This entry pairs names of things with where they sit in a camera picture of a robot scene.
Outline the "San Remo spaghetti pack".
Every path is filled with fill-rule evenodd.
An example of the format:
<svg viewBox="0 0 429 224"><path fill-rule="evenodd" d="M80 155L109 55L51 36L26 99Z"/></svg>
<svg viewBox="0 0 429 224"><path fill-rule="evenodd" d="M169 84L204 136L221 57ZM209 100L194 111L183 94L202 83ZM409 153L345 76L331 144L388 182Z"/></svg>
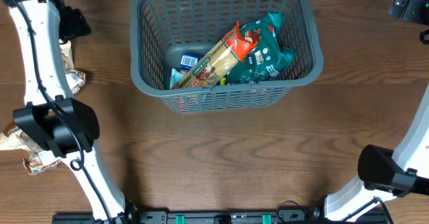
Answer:
<svg viewBox="0 0 429 224"><path fill-rule="evenodd" d="M176 83L173 89L215 86L259 42L259 35L251 30L241 33L239 22Z"/></svg>

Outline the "white brown snack bag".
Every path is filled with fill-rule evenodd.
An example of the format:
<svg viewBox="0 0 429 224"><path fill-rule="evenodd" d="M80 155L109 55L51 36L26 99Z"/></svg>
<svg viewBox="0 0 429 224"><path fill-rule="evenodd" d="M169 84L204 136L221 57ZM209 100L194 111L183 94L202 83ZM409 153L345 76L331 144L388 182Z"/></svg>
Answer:
<svg viewBox="0 0 429 224"><path fill-rule="evenodd" d="M37 175L49 169L63 165L59 157L51 151L43 150L32 140L14 121L9 123L1 132L1 151L24 150L23 167L29 175Z"/></svg>
<svg viewBox="0 0 429 224"><path fill-rule="evenodd" d="M71 41L60 44L66 80L75 95L86 83L86 74L74 68Z"/></svg>

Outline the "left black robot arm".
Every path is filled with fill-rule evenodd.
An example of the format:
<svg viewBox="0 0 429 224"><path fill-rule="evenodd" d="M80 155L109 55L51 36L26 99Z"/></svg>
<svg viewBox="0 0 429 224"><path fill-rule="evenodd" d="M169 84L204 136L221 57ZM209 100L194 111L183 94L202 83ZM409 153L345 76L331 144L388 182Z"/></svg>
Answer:
<svg viewBox="0 0 429 224"><path fill-rule="evenodd" d="M69 167L93 210L91 217L55 216L68 223L138 223L137 208L109 177L99 154L94 110L76 100L66 80L61 44L91 29L64 0L2 0L16 26L25 70L25 106L14 122L41 149Z"/></svg>

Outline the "green Nescafe coffee bag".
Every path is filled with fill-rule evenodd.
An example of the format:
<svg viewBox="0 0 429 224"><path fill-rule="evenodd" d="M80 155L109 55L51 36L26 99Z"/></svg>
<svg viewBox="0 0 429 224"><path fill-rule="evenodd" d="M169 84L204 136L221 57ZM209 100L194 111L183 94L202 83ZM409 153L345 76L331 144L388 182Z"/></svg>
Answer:
<svg viewBox="0 0 429 224"><path fill-rule="evenodd" d="M267 13L261 19L241 27L242 34L254 33L259 37L259 42L244 61L226 75L228 85L271 80L291 65L295 51L278 43L283 18L281 12Z"/></svg>

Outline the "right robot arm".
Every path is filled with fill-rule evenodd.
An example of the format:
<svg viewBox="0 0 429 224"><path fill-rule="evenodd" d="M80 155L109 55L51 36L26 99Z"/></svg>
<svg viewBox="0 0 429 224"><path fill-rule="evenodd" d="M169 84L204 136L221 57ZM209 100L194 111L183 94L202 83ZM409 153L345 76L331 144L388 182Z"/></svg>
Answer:
<svg viewBox="0 0 429 224"><path fill-rule="evenodd" d="M326 223L392 223L387 201L410 193L428 194L428 94L396 149L365 146L357 175L324 199L320 220Z"/></svg>

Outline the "white teal tissue pack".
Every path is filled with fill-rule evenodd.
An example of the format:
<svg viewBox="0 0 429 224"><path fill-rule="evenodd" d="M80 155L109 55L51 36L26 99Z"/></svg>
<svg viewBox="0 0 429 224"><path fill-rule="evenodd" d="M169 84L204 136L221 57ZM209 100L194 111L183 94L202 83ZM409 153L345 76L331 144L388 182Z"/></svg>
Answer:
<svg viewBox="0 0 429 224"><path fill-rule="evenodd" d="M175 68L171 71L171 77L170 77L170 89L173 89L173 87L180 82L184 77L184 74L182 74L180 71L177 71Z"/></svg>

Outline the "blue food box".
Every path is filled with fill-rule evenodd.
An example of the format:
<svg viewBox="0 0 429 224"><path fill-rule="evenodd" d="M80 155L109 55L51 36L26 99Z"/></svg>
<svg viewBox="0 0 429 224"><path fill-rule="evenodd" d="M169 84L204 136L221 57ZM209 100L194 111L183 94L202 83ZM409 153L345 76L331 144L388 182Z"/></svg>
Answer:
<svg viewBox="0 0 429 224"><path fill-rule="evenodd" d="M180 72L186 74L197 65L201 58L203 58L203 55L183 53L180 61Z"/></svg>

